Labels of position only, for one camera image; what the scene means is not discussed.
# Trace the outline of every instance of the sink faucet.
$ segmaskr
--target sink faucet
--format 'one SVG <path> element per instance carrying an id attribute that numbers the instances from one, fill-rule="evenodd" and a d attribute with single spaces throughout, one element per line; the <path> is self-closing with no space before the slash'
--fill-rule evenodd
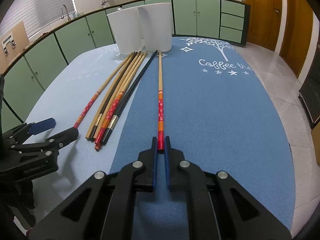
<path id="1" fill-rule="evenodd" d="M 63 19 L 63 18 L 64 18 L 64 16 L 63 16 L 63 7 L 65 7 L 65 9 L 66 9 L 67 17 L 68 17 L 68 21 L 71 21 L 70 16 L 69 16 L 68 9 L 67 9 L 67 7 L 66 7 L 66 5 L 65 5 L 65 4 L 62 4 L 62 5 L 61 5 L 61 19 Z"/>

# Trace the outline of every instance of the chopstick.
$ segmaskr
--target chopstick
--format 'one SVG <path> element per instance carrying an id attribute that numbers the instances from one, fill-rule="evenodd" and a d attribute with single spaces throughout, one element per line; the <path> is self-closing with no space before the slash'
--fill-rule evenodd
<path id="1" fill-rule="evenodd" d="M 123 62 L 121 62 L 119 64 L 118 67 L 116 67 L 116 69 L 110 74 L 110 76 L 105 80 L 105 82 L 101 85 L 101 87 L 98 89 L 98 91 L 93 95 L 93 97 L 91 98 L 91 100 L 89 101 L 89 103 L 86 105 L 86 107 L 84 108 L 84 110 L 82 111 L 81 115 L 79 116 L 79 118 L 77 119 L 75 125 L 73 127 L 78 128 L 79 125 L 81 124 L 82 120 L 84 119 L 84 117 L 86 116 L 87 112 L 89 111 L 89 109 L 91 108 L 91 106 L 93 105 L 93 103 L 96 101 L 96 99 L 98 98 L 98 96 L 101 94 L 101 92 L 105 89 L 105 87 L 108 85 L 108 83 L 110 82 L 110 80 L 114 77 L 114 75 L 119 71 L 119 69 L 125 64 L 125 62 L 129 59 L 129 57 L 131 56 L 131 54 L 125 58 L 125 60 Z"/>
<path id="2" fill-rule="evenodd" d="M 149 67 L 150 63 L 152 62 L 153 58 L 155 57 L 156 53 L 158 51 L 156 50 L 150 57 L 150 59 L 148 60 L 148 62 L 146 63 L 146 65 L 143 67 L 143 69 L 140 71 L 139 75 L 137 76 L 137 78 L 134 80 L 134 82 L 132 83 L 132 85 L 130 86 L 129 90 L 126 92 L 126 94 L 124 95 L 124 97 L 120 100 L 111 120 L 110 123 L 104 133 L 104 136 L 102 138 L 102 145 L 106 145 L 111 133 L 114 129 L 114 127 L 116 126 L 118 119 L 120 118 L 120 115 L 122 114 L 122 111 L 124 110 L 125 106 L 127 105 L 130 96 L 132 95 L 134 89 L 136 88 L 136 86 L 138 85 L 140 79 L 142 78 L 142 76 L 144 75 L 145 71 L 147 70 L 147 68 Z"/>
<path id="3" fill-rule="evenodd" d="M 159 50 L 158 150 L 164 150 L 162 53 Z"/>
<path id="4" fill-rule="evenodd" d="M 121 71 L 118 73 L 118 75 L 116 76 L 115 80 L 113 81 L 113 83 L 111 84 L 110 88 L 108 89 L 105 97 L 103 98 L 99 108 L 98 108 L 98 111 L 97 113 L 95 114 L 92 122 L 91 122 L 91 125 L 88 129 L 88 132 L 86 134 L 86 138 L 87 139 L 92 139 L 94 133 L 95 133 L 95 130 L 97 129 L 97 125 L 98 125 L 98 122 L 104 112 L 104 110 L 106 109 L 106 106 L 108 104 L 108 102 L 110 101 L 110 98 L 114 92 L 114 90 L 116 89 L 120 79 L 122 78 L 123 74 L 125 73 L 125 71 L 127 70 L 128 66 L 130 65 L 130 63 L 132 62 L 132 60 L 134 59 L 136 55 L 136 52 L 132 52 L 124 61 L 123 61 L 123 68 L 121 69 Z"/>
<path id="5" fill-rule="evenodd" d="M 135 63 L 136 63 L 137 59 L 139 58 L 140 54 L 141 54 L 141 51 L 139 51 L 139 52 L 136 54 L 136 56 L 134 57 L 134 59 L 133 59 L 132 62 L 130 63 L 129 67 L 127 68 L 127 70 L 126 70 L 125 73 L 123 74 L 123 76 L 122 76 L 120 82 L 118 83 L 116 89 L 114 90 L 114 92 L 113 92 L 113 94 L 112 94 L 112 96 L 111 96 L 111 98 L 110 98 L 110 101 L 108 102 L 108 105 L 107 105 L 105 111 L 103 112 L 103 115 L 101 116 L 101 118 L 100 118 L 100 120 L 99 120 L 98 127 L 97 127 L 97 130 L 95 131 L 95 134 L 94 134 L 94 136 L 93 136 L 93 139 L 96 139 L 96 138 L 97 138 L 97 135 L 98 135 L 98 133 L 99 133 L 99 131 L 100 131 L 100 129 L 101 129 L 101 126 L 102 126 L 102 124 L 103 124 L 103 122 L 104 122 L 104 120 L 105 120 L 105 118 L 106 118 L 106 116 L 107 116 L 107 114 L 108 114 L 109 109 L 111 108 L 111 106 L 112 106 L 112 104 L 113 104 L 114 99 L 115 99 L 116 96 L 118 95 L 118 93 L 119 93 L 122 85 L 125 83 L 127 77 L 130 76 L 130 73 L 132 72 L 133 68 L 135 67 Z"/>
<path id="6" fill-rule="evenodd" d="M 109 122 L 111 120 L 111 117 L 113 116 L 113 113 L 120 101 L 120 99 L 122 98 L 123 94 L 126 92 L 129 84 L 131 83 L 132 79 L 134 78 L 137 70 L 139 69 L 141 63 L 143 62 L 144 58 L 146 57 L 147 55 L 147 52 L 143 53 L 142 55 L 140 55 L 139 57 L 139 61 L 135 64 L 135 68 L 133 69 L 132 73 L 130 74 L 129 78 L 127 79 L 127 81 L 125 82 L 125 84 L 121 87 L 121 90 L 118 94 L 118 96 L 114 99 L 114 102 L 112 104 L 112 107 L 110 108 L 109 112 L 108 112 L 108 115 L 106 116 L 102 126 L 101 126 L 101 129 L 99 130 L 99 133 L 97 135 L 97 138 L 96 140 L 94 141 L 94 143 L 96 144 L 96 146 L 94 147 L 97 151 L 100 150 L 100 147 L 101 147 L 101 141 L 102 141 L 102 138 L 104 136 L 104 133 L 109 125 Z"/>

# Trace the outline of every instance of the light blue tablecloth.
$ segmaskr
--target light blue tablecloth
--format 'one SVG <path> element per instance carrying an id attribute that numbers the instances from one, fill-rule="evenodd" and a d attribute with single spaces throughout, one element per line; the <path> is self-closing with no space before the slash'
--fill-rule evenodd
<path id="1" fill-rule="evenodd" d="M 27 119 L 53 117 L 56 127 L 28 142 L 73 126 L 118 65 L 118 54 L 117 46 L 110 45 L 86 52 L 66 67 Z M 156 57 L 98 153 L 84 138 L 103 95 L 97 99 L 79 127 L 78 140 L 60 150 L 59 170 L 34 181 L 37 220 L 95 171 L 119 171 L 150 148 L 157 135 L 157 71 Z M 163 55 L 163 79 L 164 133 L 172 147 L 204 171 L 229 172 L 290 229 L 295 203 L 290 147 L 269 96 L 248 64 L 228 43 L 176 37 Z M 137 195 L 132 239 L 188 239 L 184 196 L 166 190 L 163 156 L 157 173 L 156 192 Z"/>

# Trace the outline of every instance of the metal screw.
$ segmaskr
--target metal screw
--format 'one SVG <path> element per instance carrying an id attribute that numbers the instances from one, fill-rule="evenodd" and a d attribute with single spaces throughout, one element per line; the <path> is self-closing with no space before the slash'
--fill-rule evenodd
<path id="1" fill-rule="evenodd" d="M 226 173 L 225 171 L 219 171 L 218 172 L 218 177 L 220 179 L 226 179 L 228 177 L 228 173 Z"/>
<path id="2" fill-rule="evenodd" d="M 190 166 L 190 162 L 188 162 L 188 161 L 181 161 L 181 162 L 180 162 L 180 166 L 181 166 L 182 168 L 187 168 L 187 167 Z"/>
<path id="3" fill-rule="evenodd" d="M 102 179 L 104 177 L 104 173 L 103 171 L 97 171 L 95 174 L 94 174 L 94 177 L 96 179 Z"/>
<path id="4" fill-rule="evenodd" d="M 143 163 L 141 161 L 135 161 L 132 163 L 132 166 L 138 169 L 143 166 Z"/>

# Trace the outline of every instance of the window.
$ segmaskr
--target window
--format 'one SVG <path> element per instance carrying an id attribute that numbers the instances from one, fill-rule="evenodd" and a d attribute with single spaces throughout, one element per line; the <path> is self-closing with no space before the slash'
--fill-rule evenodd
<path id="1" fill-rule="evenodd" d="M 72 0 L 15 0 L 0 23 L 0 36 L 23 21 L 28 37 L 61 18 L 61 5 L 74 12 Z"/>

